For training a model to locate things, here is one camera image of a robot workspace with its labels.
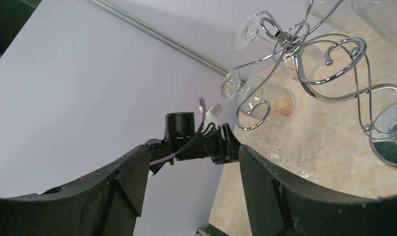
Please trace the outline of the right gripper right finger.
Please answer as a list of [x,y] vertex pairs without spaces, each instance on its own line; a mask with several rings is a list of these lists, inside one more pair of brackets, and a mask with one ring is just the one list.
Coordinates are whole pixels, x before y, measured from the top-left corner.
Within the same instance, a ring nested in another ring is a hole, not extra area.
[[397,195],[369,199],[338,192],[246,145],[239,158],[254,236],[397,236]]

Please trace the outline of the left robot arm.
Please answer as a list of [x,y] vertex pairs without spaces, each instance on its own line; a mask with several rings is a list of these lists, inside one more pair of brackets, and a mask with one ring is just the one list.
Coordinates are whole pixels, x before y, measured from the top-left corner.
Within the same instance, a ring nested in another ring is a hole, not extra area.
[[165,163],[210,158],[216,165],[239,162],[241,142],[228,123],[217,126],[214,122],[200,124],[195,130],[194,113],[169,113],[165,117],[164,139],[150,139],[145,146],[151,152],[149,170],[153,174]]

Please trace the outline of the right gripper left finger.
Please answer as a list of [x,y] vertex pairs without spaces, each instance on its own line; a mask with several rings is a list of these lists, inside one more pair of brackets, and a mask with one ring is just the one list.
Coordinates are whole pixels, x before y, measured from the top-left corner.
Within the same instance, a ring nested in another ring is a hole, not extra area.
[[151,153],[114,162],[42,194],[0,198],[0,236],[131,236],[142,214]]

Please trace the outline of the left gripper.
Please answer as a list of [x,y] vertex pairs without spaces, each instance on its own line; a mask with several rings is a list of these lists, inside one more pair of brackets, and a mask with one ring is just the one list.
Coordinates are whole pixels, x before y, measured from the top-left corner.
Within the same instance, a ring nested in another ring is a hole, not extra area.
[[209,157],[216,165],[239,162],[241,142],[235,137],[228,123],[206,134],[195,134],[180,150],[177,160],[186,161]]

